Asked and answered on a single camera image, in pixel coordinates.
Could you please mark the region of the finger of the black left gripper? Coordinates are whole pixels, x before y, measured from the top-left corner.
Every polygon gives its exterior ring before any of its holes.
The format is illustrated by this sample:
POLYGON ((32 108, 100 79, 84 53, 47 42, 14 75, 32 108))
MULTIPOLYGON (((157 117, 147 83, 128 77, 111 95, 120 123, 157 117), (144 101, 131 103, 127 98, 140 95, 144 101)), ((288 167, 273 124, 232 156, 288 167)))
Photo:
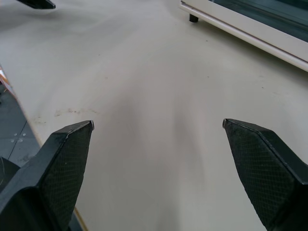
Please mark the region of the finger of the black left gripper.
POLYGON ((52 10, 56 8, 56 5, 50 0, 18 0, 20 3, 39 10, 52 10))

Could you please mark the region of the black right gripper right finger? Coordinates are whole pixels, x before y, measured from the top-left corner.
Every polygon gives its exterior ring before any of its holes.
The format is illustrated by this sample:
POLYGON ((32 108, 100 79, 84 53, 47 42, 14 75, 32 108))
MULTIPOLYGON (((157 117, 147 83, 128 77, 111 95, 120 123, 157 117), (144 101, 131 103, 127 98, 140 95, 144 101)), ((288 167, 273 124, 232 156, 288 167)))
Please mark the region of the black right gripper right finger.
POLYGON ((308 229, 308 166, 272 130, 222 124, 245 192, 268 231, 308 229))

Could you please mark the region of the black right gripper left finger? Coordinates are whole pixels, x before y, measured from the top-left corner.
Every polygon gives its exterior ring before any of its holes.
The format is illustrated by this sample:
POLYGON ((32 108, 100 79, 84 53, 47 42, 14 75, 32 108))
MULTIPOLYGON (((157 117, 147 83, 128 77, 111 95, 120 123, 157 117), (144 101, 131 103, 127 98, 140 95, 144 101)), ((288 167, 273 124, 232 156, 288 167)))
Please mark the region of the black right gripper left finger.
POLYGON ((22 167, 0 159, 0 229, 68 231, 84 179, 94 123, 52 133, 22 167))

